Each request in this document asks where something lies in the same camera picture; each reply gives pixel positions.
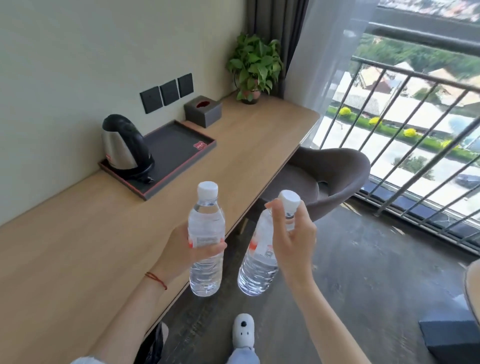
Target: white bottle cap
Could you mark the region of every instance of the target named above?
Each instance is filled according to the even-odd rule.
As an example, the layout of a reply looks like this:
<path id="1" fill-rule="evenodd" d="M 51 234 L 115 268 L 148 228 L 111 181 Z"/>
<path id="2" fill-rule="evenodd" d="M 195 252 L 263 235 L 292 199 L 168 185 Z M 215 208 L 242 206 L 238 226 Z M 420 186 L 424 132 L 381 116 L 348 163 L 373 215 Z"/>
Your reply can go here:
<path id="1" fill-rule="evenodd" d="M 200 182 L 197 194 L 199 200 L 214 200 L 218 196 L 218 185 L 212 181 Z"/>
<path id="2" fill-rule="evenodd" d="M 300 205 L 300 196 L 290 190 L 283 190 L 278 195 L 278 198 L 283 202 L 283 208 L 288 214 L 295 214 Z"/>

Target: hand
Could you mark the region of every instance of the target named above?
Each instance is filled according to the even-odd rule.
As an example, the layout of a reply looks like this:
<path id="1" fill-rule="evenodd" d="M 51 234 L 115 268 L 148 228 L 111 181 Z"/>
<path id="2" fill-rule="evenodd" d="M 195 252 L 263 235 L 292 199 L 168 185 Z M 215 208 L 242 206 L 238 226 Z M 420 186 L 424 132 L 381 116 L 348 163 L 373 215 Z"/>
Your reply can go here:
<path id="1" fill-rule="evenodd" d="M 317 227 L 308 215 L 307 207 L 300 202 L 295 213 L 295 228 L 287 231 L 285 210 L 278 198 L 267 203 L 272 209 L 273 250 L 278 266 L 289 287 L 313 280 L 312 255 L 315 249 Z"/>
<path id="2" fill-rule="evenodd" d="M 188 224 L 184 222 L 173 229 L 162 255 L 150 271 L 168 285 L 193 263 L 220 254 L 226 247 L 222 239 L 218 244 L 191 248 L 188 243 Z"/>

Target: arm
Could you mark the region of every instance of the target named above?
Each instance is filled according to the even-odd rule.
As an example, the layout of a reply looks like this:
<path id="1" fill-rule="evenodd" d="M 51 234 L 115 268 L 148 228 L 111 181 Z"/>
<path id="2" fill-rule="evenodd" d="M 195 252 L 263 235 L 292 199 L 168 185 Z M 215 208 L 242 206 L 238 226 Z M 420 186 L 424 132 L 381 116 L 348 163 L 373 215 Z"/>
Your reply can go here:
<path id="1" fill-rule="evenodd" d="M 162 255 L 150 272 L 168 286 L 193 263 L 219 254 L 226 246 L 222 241 L 202 248 L 189 248 L 187 223 L 184 223 L 172 231 Z M 163 292 L 159 282 L 143 277 L 89 355 L 106 364 L 132 364 Z"/>
<path id="2" fill-rule="evenodd" d="M 310 337 L 323 364 L 370 364 L 360 346 L 318 289 L 312 275 L 316 226 L 302 202 L 295 214 L 295 229 L 285 227 L 280 200 L 266 205 L 274 221 L 273 248 L 285 281 L 299 306 Z"/>

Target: black tray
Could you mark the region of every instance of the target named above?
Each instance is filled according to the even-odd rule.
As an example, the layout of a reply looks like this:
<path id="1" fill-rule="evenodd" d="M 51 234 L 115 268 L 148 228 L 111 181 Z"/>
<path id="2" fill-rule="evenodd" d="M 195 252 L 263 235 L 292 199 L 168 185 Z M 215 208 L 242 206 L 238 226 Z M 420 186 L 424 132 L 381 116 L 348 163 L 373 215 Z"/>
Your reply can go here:
<path id="1" fill-rule="evenodd" d="M 216 140 L 178 121 L 152 131 L 144 136 L 155 165 L 148 175 L 155 181 L 147 184 L 133 179 L 123 179 L 110 167 L 107 159 L 99 162 L 100 168 L 115 177 L 144 200 L 148 200 L 171 180 L 207 154 Z"/>

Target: red string bracelet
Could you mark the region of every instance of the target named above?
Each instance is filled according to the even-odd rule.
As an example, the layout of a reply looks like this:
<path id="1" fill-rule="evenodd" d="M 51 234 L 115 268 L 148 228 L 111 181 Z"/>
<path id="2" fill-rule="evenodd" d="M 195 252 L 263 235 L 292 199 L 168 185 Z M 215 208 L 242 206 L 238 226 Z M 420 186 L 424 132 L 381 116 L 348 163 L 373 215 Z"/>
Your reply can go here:
<path id="1" fill-rule="evenodd" d="M 163 286 L 163 288 L 165 288 L 165 290 L 167 290 L 167 285 L 163 283 L 163 281 L 152 272 L 146 272 L 145 277 L 149 277 L 150 279 L 156 280 L 158 283 L 160 283 Z"/>

